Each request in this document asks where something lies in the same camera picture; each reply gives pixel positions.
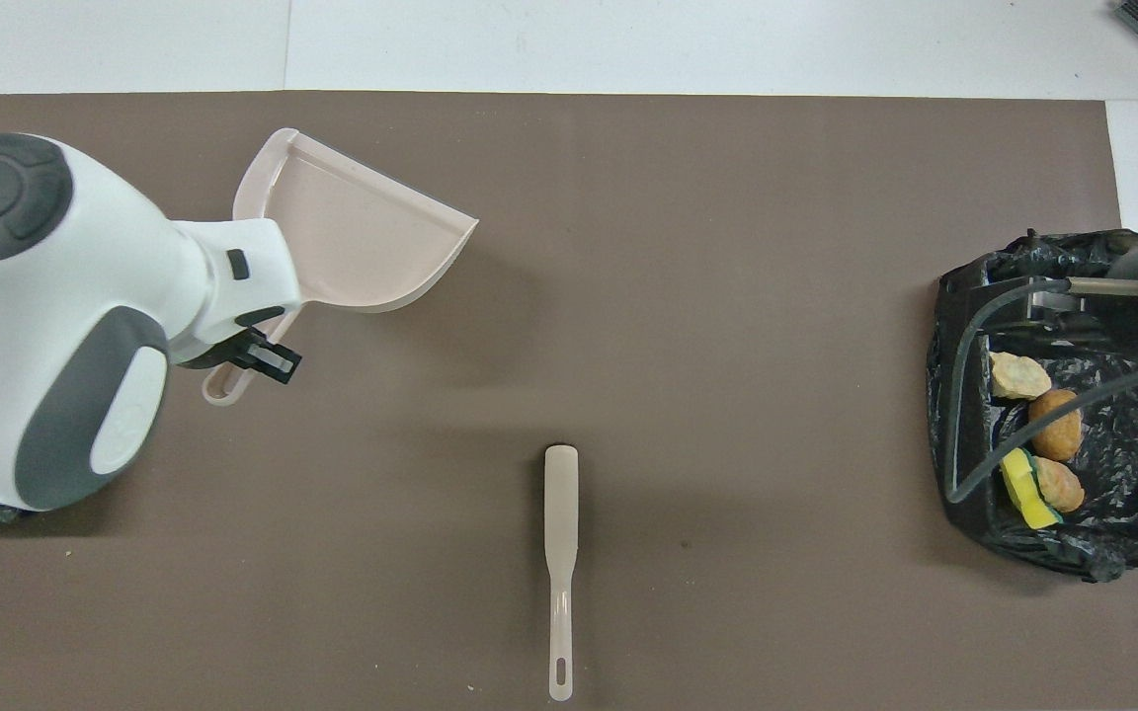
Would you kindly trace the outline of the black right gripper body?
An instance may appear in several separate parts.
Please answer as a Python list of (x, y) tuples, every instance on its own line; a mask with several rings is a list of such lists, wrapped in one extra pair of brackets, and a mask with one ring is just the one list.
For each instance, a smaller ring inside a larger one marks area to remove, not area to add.
[[(1057, 266), (1037, 270), (1036, 275), (1138, 280), (1138, 235), (1047, 235), (1042, 243), (1059, 249)], [(1081, 305), (1030, 312), (1031, 339), (1138, 358), (1138, 295), (1079, 295), (1071, 289), (1066, 296)]]

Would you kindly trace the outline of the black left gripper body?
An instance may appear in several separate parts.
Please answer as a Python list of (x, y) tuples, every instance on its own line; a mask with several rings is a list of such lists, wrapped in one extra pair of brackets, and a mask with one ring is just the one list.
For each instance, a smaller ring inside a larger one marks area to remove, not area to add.
[(178, 359), (176, 364), (185, 369), (209, 369), (218, 367), (223, 364), (233, 364), (236, 367), (256, 367), (256, 357), (253, 355), (254, 347), (264, 347), (267, 344), (265, 333), (256, 328), (245, 328), (221, 341), (212, 344), (201, 355), (193, 358)]

